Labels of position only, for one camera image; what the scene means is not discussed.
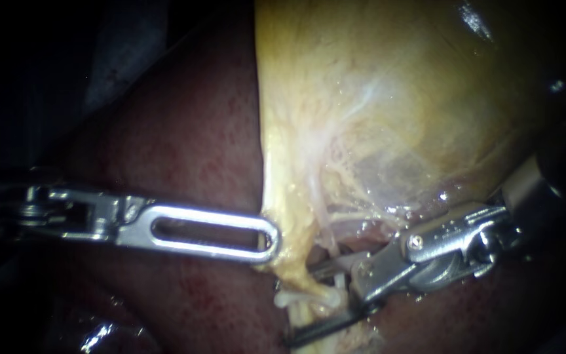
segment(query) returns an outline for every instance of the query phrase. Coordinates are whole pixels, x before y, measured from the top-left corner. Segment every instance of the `metal screw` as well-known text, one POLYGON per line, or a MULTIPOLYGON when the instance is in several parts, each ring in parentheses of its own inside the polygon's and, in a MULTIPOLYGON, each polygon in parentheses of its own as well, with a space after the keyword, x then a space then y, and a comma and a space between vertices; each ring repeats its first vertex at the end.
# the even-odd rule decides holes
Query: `metal screw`
POLYGON ((423 238, 419 235, 412 235, 407 240, 407 247, 410 250, 421 250, 423 249, 423 238))
POLYGON ((363 261, 357 267, 359 274, 364 278, 372 277, 374 269, 375 266, 370 261, 363 261))

